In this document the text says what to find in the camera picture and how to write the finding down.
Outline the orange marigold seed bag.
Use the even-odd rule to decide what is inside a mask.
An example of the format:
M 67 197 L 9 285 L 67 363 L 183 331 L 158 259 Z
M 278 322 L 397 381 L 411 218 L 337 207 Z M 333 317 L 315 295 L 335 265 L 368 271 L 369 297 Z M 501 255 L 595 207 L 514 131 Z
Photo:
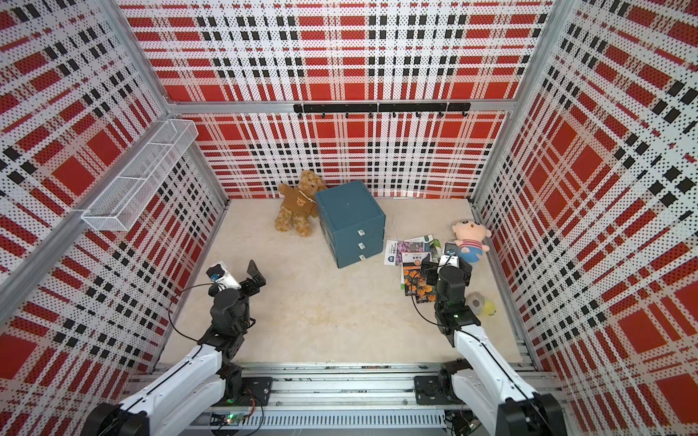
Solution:
M 431 254 L 407 254 L 404 262 L 402 263 L 402 276 L 401 285 L 403 283 L 403 277 L 405 275 L 419 275 L 421 276 L 421 265 L 423 262 L 430 262 Z
M 436 289 L 419 275 L 405 275 L 402 288 L 406 296 L 414 296 L 417 303 L 434 303 Z

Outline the teal bottom drawer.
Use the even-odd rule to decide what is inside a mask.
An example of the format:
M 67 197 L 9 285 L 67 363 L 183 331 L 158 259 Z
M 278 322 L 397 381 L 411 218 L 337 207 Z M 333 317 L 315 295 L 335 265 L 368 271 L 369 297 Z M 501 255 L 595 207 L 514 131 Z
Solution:
M 334 252 L 338 268 L 362 262 L 363 260 L 383 251 L 382 245 L 369 245 L 369 243 L 354 243 L 353 245 L 338 245 Z

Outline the teal drawer cabinet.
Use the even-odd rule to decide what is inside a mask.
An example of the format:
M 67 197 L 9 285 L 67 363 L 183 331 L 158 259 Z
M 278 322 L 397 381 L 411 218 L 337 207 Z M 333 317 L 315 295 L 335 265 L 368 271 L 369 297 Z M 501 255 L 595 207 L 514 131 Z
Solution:
M 325 241 L 334 257 L 334 241 L 326 222 L 355 223 L 370 217 L 384 215 L 374 196 L 361 181 L 344 183 L 316 194 L 318 217 Z

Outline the dark green seed bag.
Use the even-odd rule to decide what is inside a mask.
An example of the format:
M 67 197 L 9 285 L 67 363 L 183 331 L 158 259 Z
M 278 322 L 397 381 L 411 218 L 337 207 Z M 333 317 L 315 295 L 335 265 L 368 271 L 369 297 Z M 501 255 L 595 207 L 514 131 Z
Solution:
M 431 254 L 431 261 L 436 262 L 441 259 L 443 254 L 443 248 L 438 239 L 434 239 L 429 243 L 429 249 Z

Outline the green white seed bag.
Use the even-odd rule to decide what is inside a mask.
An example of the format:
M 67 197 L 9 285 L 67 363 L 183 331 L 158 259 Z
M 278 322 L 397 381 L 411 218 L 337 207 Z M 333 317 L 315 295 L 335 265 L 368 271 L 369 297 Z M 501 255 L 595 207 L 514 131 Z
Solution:
M 432 236 L 432 234 L 429 234 L 429 235 L 419 236 L 416 238 L 411 238 L 408 241 L 409 241 L 409 243 L 426 243 L 427 245 L 431 245 L 435 240 L 436 240 L 436 238 L 434 238 L 434 236 Z

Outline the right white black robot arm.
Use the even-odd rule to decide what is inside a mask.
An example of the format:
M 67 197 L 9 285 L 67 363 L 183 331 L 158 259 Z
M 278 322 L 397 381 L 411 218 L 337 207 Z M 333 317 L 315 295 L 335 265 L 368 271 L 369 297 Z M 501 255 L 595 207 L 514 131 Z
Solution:
M 472 266 L 447 243 L 441 258 L 423 263 L 436 280 L 433 325 L 461 358 L 439 374 L 441 396 L 461 401 L 491 435 L 565 435 L 565 414 L 551 394 L 541 394 L 507 363 L 466 303 Z

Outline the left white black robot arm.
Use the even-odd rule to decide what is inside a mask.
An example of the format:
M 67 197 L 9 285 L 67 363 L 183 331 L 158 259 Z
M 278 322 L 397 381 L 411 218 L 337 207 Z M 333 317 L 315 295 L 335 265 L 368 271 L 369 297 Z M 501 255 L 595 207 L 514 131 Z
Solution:
M 245 335 L 256 324 L 249 299 L 266 285 L 254 261 L 238 282 L 224 263 L 206 270 L 213 297 L 211 324 L 179 363 L 121 403 L 101 403 L 87 415 L 82 435 L 178 435 L 209 407 L 220 403 L 261 412 L 273 379 L 245 377 L 234 363 Z

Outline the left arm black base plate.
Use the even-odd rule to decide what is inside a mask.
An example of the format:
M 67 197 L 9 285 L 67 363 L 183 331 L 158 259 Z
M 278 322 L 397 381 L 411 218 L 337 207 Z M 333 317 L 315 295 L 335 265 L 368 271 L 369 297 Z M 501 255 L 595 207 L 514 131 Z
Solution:
M 216 407 L 267 407 L 273 381 L 272 377 L 233 377 L 226 382 L 225 395 Z

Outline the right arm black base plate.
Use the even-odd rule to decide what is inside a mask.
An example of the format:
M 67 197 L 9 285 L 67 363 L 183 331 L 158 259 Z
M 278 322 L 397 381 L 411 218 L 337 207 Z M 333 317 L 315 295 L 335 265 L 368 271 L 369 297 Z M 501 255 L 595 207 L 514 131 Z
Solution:
M 461 405 L 454 394 L 448 392 L 437 376 L 414 377 L 416 404 L 420 406 Z

